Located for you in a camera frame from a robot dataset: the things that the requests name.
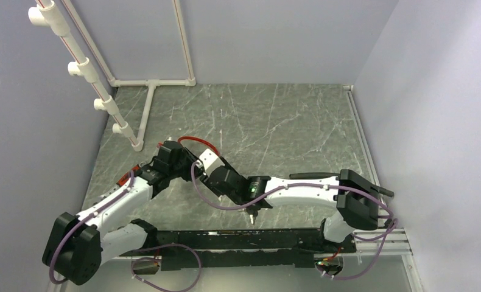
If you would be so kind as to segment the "black-headed keys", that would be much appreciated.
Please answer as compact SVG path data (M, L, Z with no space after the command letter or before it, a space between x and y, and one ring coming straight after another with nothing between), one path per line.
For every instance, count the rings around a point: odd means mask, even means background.
M257 213L251 213L251 214L249 214L248 216L249 216L250 223L251 223L252 225L255 225Z

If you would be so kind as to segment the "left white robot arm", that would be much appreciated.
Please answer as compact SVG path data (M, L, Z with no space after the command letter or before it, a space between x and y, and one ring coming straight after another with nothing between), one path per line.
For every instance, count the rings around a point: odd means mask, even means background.
M75 215L59 215L42 256L50 281L82 285L102 264L125 252L152 254L158 244L154 226L140 219L122 228L116 226L168 188L172 180L190 181L197 161L198 157L179 142L165 141L149 162L133 167L98 203Z

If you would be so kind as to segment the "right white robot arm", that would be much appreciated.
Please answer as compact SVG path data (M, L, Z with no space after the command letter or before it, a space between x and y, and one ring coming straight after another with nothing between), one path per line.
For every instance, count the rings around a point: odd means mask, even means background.
M256 218L261 209L304 205L327 207L333 214L325 218L318 235L324 252L333 252L355 230L373 231L379 221L379 188L358 173L294 173L289 178L238 174L220 166L200 181L215 195L227 196Z

